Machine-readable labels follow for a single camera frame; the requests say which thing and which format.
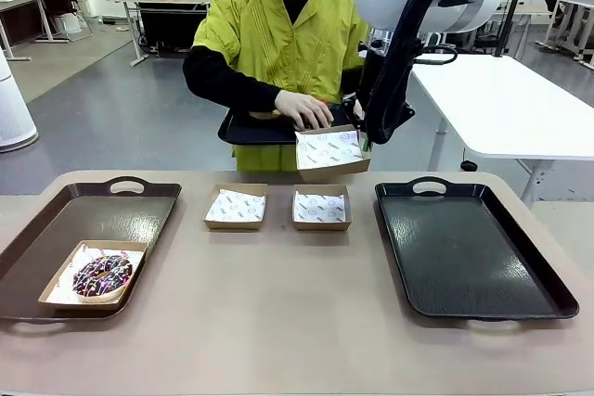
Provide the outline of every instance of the person's right hand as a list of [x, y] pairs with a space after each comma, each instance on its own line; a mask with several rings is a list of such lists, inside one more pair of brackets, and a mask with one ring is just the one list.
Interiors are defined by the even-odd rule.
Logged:
[[316, 130], [330, 127], [334, 121], [328, 106], [310, 95], [281, 90], [275, 99], [275, 107], [281, 115], [292, 118], [299, 131], [305, 130], [307, 123]]

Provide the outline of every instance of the cardboard box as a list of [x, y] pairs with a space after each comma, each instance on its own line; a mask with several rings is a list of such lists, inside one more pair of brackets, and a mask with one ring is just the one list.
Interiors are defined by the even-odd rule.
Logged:
[[[302, 134], [333, 134], [339, 132], [350, 132], [353, 130], [356, 130], [356, 128], [352, 125], [340, 125], [337, 127], [330, 127], [329, 129], [309, 130], [302, 132]], [[363, 155], [363, 159], [361, 161], [340, 164], [338, 166], [300, 169], [299, 174], [305, 181], [315, 181], [334, 178], [350, 173], [367, 172], [369, 170], [369, 164], [371, 163], [371, 151], [363, 150], [366, 141], [367, 136], [359, 132], [359, 146], [361, 147], [361, 154]]]
[[[125, 298], [124, 298], [125, 295], [128, 292], [130, 292], [130, 289], [131, 289], [130, 285], [135, 282], [135, 278], [136, 278], [136, 275], [137, 275], [138, 269], [139, 269], [138, 266], [134, 268], [134, 270], [132, 272], [132, 277], [130, 277], [130, 280], [128, 280], [128, 283], [126, 283], [124, 285], [125, 288], [123, 290], [123, 293], [120, 295], [120, 297], [117, 300], [100, 302], [100, 303], [86, 303], [86, 302], [55, 303], [55, 302], [47, 301], [47, 299], [49, 298], [49, 295], [51, 294], [51, 292], [54, 289], [54, 286], [56, 285], [56, 283], [62, 276], [62, 273], [64, 273], [66, 268], [68, 268], [70, 266], [72, 259], [74, 258], [74, 255], [78, 252], [79, 249], [81, 249], [83, 247], [83, 245], [86, 245], [90, 249], [104, 249], [104, 250], [117, 250], [117, 251], [124, 250], [124, 251], [141, 252], [142, 257], [140, 260], [140, 267], [142, 266], [142, 263], [145, 261], [145, 256], [146, 256], [147, 247], [148, 247], [146, 243], [136, 243], [134, 241], [83, 240], [76, 246], [76, 248], [74, 248], [72, 250], [72, 253], [71, 253], [71, 255], [68, 256], [68, 259], [66, 259], [64, 261], [64, 263], [62, 263], [62, 265], [60, 266], [58, 271], [54, 274], [52, 279], [49, 281], [49, 283], [45, 287], [44, 291], [39, 296], [38, 301], [44, 305], [51, 306], [52, 308], [57, 309], [57, 310], [81, 310], [81, 309], [117, 310], [118, 308], [120, 308], [120, 306], [122, 306], [122, 302], [125, 301]], [[64, 286], [71, 288], [72, 283], [67, 283]]]
[[210, 210], [211, 206], [214, 204], [217, 197], [219, 196], [221, 189], [231, 190], [233, 192], [240, 192], [242, 194], [254, 195], [255, 197], [266, 197], [266, 188], [267, 185], [245, 185], [241, 183], [215, 185], [213, 192], [211, 194], [211, 199], [208, 203], [208, 207], [206, 208], [206, 213], [204, 214], [204, 223], [209, 227], [209, 229], [238, 229], [257, 231], [258, 229], [260, 229], [260, 227], [262, 227], [262, 223], [264, 222], [265, 218], [264, 215], [262, 215], [262, 220], [259, 222], [213, 222], [206, 220], [206, 215], [208, 214], [208, 211]]
[[[323, 195], [330, 197], [344, 196], [344, 210], [346, 213], [346, 220], [337, 223], [308, 223], [295, 221], [295, 194], [299, 192], [300, 195]], [[346, 185], [296, 185], [293, 190], [293, 203], [291, 206], [291, 219], [293, 226], [298, 231], [346, 231], [353, 222], [351, 214], [351, 201], [349, 199], [349, 192]]]

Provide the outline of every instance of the yellow-green uniform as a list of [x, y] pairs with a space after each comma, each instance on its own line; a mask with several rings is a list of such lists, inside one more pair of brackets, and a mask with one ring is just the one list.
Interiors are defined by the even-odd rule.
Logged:
[[[194, 46], [283, 90], [340, 102], [342, 71], [363, 64], [359, 41], [368, 27], [354, 0], [308, 0], [291, 23], [283, 0], [212, 0]], [[295, 147], [234, 147], [238, 171], [295, 171]]]

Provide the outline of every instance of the black undershirt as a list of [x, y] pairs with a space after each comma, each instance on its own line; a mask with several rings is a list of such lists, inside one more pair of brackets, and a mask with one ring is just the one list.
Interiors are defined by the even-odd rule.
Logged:
[[[291, 23], [299, 18], [307, 1], [283, 0]], [[189, 51], [184, 61], [184, 75], [187, 87], [194, 95], [240, 111], [272, 111], [281, 90], [275, 85], [233, 70], [221, 53], [206, 46], [195, 46]], [[360, 77], [361, 70], [344, 72], [343, 91], [352, 93], [358, 86]]]

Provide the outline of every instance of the black tray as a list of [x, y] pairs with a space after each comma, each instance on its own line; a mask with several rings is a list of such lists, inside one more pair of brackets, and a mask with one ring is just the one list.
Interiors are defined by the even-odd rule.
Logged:
[[[439, 183], [445, 193], [415, 192]], [[429, 317], [566, 319], [579, 305], [486, 185], [376, 185], [408, 302]]]
[[[329, 105], [334, 116], [333, 126], [350, 124], [342, 106]], [[230, 110], [218, 136], [234, 146], [289, 146], [297, 141], [291, 118], [281, 116], [274, 120], [256, 120], [247, 113]]]
[[[138, 183], [143, 190], [111, 192], [121, 182]], [[181, 185], [153, 184], [132, 176], [65, 186], [0, 254], [0, 319], [47, 324], [106, 319], [119, 313], [132, 297], [145, 262], [150, 262], [180, 191]], [[55, 310], [37, 301], [81, 240], [148, 244], [118, 308]]]

